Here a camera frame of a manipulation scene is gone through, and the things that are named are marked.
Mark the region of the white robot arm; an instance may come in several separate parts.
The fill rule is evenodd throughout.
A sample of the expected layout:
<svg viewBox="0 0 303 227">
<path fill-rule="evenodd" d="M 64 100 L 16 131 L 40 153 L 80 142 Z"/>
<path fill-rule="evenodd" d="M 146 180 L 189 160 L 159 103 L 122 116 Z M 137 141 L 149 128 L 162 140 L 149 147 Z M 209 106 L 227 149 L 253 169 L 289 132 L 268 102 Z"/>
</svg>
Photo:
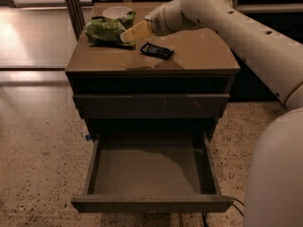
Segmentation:
<svg viewBox="0 0 303 227">
<path fill-rule="evenodd" d="M 303 227 L 303 44 L 233 8 L 231 0 L 173 0 L 121 40 L 207 27 L 289 110 L 260 135 L 250 160 L 243 227 Z"/>
</svg>

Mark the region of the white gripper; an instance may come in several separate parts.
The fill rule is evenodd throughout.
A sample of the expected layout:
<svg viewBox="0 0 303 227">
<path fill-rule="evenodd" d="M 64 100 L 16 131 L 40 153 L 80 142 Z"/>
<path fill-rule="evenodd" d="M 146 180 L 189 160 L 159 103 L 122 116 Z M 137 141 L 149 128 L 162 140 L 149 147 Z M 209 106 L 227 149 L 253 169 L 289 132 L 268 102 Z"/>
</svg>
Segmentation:
<svg viewBox="0 0 303 227">
<path fill-rule="evenodd" d="M 165 6 L 160 6 L 145 15 L 146 21 L 141 21 L 130 28 L 125 28 L 120 34 L 123 43 L 134 42 L 138 39 L 156 36 L 165 36 L 172 33 L 171 18 Z"/>
</svg>

